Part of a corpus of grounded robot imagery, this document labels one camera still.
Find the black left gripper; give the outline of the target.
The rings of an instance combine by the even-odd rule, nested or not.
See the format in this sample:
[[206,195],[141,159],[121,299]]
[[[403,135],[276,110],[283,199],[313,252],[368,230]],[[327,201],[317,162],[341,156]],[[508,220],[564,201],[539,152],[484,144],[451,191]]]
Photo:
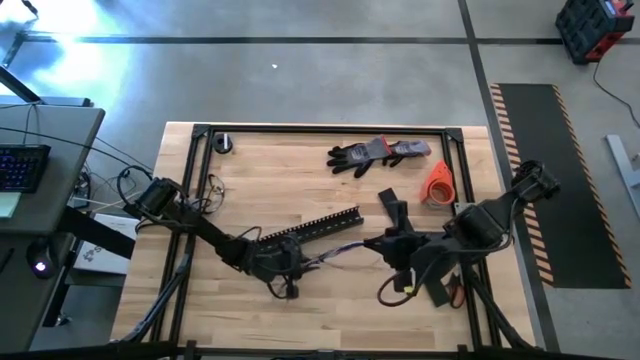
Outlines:
[[[261,249],[251,259],[250,274],[257,279],[270,283],[276,276],[299,278],[303,272],[304,256],[299,243],[286,240],[271,249]],[[297,283],[286,282],[285,299],[299,298]]]

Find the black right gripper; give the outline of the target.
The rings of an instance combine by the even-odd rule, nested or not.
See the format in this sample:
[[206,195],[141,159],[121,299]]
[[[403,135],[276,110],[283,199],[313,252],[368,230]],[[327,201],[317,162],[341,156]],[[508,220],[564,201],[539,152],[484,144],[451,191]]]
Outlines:
[[450,272],[450,256],[442,247],[444,233],[415,232],[390,227],[384,235],[365,239],[365,248],[380,254],[394,270],[393,280],[407,280],[410,270],[417,271],[417,279],[440,280]]

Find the black duct cover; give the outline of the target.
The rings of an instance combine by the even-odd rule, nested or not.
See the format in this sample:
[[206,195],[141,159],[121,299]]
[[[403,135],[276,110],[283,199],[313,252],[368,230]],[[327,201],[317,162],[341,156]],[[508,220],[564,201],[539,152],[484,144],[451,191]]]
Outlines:
[[[392,188],[388,188],[378,194],[378,197],[384,206],[387,215],[391,219],[390,215],[390,206],[389,204],[393,201],[399,200],[396,197],[395,192]],[[427,290],[429,297],[431,298],[435,307],[440,307],[449,302],[449,296],[447,294],[447,290],[445,286],[442,284],[441,280],[427,280],[417,279],[417,271],[411,269],[409,273],[410,277],[407,280],[390,279],[390,282],[393,283],[394,291],[397,293],[404,292],[406,297],[403,300],[399,300],[396,302],[385,302],[382,301],[382,304],[388,307],[396,307],[400,306],[406,302],[408,302],[412,298],[412,293],[417,293],[422,287]]]

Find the black slotted cable duct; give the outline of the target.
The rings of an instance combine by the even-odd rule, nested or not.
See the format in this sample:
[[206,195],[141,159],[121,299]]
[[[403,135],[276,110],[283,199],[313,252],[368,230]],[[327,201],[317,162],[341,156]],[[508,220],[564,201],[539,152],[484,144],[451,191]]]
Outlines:
[[294,227],[290,227],[262,237],[259,242],[264,245],[275,245],[294,233],[300,244],[326,237],[337,232],[359,226],[364,218],[359,206],[351,207]]

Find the clear safety glasses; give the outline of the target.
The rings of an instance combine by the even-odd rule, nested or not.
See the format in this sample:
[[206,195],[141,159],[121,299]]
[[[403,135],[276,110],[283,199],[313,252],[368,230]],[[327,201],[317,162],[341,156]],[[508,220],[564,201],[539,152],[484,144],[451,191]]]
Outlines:
[[216,213],[223,205],[226,195],[225,183],[213,173],[207,175],[205,194],[192,201],[192,206],[204,215]]

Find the white cardboard box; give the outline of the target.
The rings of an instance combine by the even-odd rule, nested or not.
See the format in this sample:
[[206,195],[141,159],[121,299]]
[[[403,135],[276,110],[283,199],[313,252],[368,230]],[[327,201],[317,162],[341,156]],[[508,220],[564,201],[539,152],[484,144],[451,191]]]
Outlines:
[[[136,219],[108,214],[95,214],[94,219],[132,240],[136,239],[135,226],[138,224]],[[129,259],[107,251],[91,242],[83,241],[73,268],[84,271],[126,275],[128,273],[129,262]]]

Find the black hazard-striped floor mat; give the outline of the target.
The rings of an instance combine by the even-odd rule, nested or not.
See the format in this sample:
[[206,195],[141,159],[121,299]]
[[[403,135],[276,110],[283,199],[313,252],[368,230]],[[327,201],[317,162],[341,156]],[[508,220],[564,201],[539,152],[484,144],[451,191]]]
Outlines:
[[490,93],[510,167],[536,160],[560,183],[558,194],[529,205],[518,219],[526,228],[541,281],[555,288],[631,288],[557,87],[492,84]]

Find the black computer mouse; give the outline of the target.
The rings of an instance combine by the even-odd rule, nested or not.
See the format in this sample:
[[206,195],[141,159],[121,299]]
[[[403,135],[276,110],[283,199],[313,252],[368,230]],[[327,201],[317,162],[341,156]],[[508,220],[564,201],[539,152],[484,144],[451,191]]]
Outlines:
[[34,276],[50,279],[57,271],[57,255],[49,238],[38,238],[26,250],[26,260]]

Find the grey metal floor bar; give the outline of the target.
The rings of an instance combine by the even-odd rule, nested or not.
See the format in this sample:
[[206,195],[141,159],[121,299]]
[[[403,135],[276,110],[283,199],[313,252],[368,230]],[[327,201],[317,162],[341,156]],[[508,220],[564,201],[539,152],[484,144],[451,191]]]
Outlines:
[[635,168],[633,166],[633,161],[628,156],[618,135],[606,135],[605,140],[617,165],[635,213],[640,219],[640,167]]

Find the green sticky note pad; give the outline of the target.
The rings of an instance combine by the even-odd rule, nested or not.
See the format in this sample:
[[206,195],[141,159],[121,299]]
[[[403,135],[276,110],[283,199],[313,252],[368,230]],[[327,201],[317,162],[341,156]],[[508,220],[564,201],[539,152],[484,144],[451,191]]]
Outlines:
[[20,198],[20,192],[0,192],[0,218],[11,218]]

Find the black backlit keyboard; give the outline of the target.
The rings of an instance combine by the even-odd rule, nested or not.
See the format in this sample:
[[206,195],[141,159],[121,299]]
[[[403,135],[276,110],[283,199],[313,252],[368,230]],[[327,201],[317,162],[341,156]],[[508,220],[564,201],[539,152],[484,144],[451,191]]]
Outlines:
[[35,193],[46,170],[51,147],[0,145],[0,192]]

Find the black red tool box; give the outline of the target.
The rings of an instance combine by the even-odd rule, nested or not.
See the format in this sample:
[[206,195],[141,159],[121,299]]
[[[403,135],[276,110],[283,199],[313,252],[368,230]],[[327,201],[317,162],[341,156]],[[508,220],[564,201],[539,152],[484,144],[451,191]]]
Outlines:
[[555,26],[572,62],[599,63],[632,30],[634,4],[634,0],[567,0]]

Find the red-handled scissors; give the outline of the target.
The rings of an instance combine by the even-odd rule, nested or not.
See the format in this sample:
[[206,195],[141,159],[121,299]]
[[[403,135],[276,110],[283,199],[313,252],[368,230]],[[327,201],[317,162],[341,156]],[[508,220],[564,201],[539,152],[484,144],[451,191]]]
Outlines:
[[453,309],[459,309],[465,302],[465,290],[461,280],[461,277],[457,274],[452,274],[448,283],[445,285],[447,294],[449,296],[449,306]]

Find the black aluminium table frame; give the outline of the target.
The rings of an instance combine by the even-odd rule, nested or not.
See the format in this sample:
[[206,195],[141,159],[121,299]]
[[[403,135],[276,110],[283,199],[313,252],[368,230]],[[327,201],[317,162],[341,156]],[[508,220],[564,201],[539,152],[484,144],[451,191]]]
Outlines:
[[[350,207],[360,210],[361,225],[306,244],[309,255],[380,234],[390,223],[378,198],[385,189],[407,201],[416,229],[439,230],[451,209],[421,204],[418,192],[441,159],[451,165],[461,200],[494,198],[502,191],[483,127],[387,127],[389,141],[423,139],[431,154],[396,168],[374,166],[359,179],[333,174],[327,153],[377,136],[376,127],[225,123],[222,130],[234,147],[211,157],[212,172],[226,190],[211,219],[223,231],[265,235]],[[437,307],[421,292],[399,305],[387,284],[390,275],[378,254],[357,248],[306,274],[298,298],[278,300],[262,282],[226,266],[210,245],[197,241],[184,306],[167,308],[160,338],[179,344],[192,340],[207,350],[304,352],[447,351],[499,342],[480,303]]]

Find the black flat bracket bar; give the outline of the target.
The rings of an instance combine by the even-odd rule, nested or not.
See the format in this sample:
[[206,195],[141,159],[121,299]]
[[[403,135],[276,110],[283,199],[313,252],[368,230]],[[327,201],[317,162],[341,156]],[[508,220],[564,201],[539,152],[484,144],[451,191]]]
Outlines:
[[133,239],[69,206],[65,207],[57,230],[71,233],[126,259],[131,258],[135,247]]

